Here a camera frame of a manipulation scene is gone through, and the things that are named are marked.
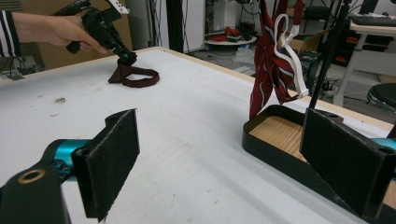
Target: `hand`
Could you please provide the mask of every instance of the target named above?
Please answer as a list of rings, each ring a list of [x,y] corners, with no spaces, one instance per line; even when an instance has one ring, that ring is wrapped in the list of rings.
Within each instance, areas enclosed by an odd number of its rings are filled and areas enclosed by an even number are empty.
[[[21,43],[47,42],[63,46],[79,41],[82,50],[94,48],[107,53],[107,49],[84,30],[79,16],[54,17],[13,12],[12,17]]]

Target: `stool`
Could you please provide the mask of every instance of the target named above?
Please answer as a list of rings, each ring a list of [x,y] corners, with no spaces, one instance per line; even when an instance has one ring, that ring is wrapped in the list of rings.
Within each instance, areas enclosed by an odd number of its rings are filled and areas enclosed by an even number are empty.
[[[396,116],[396,83],[383,83],[373,86],[367,100]]]

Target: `keyboard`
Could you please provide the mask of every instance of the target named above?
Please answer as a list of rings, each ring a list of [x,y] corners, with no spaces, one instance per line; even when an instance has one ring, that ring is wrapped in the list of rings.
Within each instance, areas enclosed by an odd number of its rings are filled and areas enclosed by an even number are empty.
[[[358,25],[396,27],[396,20],[390,17],[352,17],[352,21]]]

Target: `red garment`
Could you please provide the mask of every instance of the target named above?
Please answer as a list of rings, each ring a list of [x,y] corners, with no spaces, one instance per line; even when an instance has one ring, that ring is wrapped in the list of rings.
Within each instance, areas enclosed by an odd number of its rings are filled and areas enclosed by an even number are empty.
[[[278,15],[286,13],[287,6],[288,0],[279,1],[276,9],[276,18]],[[297,0],[294,8],[293,25],[301,23],[303,8],[303,0]],[[294,79],[293,69],[287,61],[277,57],[274,53],[275,41],[278,41],[281,32],[274,36],[274,22],[268,15],[267,5],[264,0],[260,1],[259,9],[262,36],[257,42],[254,56],[256,80],[253,91],[250,94],[250,119],[253,119],[267,104],[273,90],[275,90],[277,100],[281,105],[297,99],[297,95],[291,97],[287,91]],[[281,31],[283,24],[283,21],[279,23],[278,31]]]

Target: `striped sleeve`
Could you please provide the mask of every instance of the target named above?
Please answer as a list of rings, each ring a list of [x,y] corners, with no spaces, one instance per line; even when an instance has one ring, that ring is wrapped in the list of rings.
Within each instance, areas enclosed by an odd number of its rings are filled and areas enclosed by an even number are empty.
[[[0,57],[21,56],[20,41],[10,11],[0,10]]]

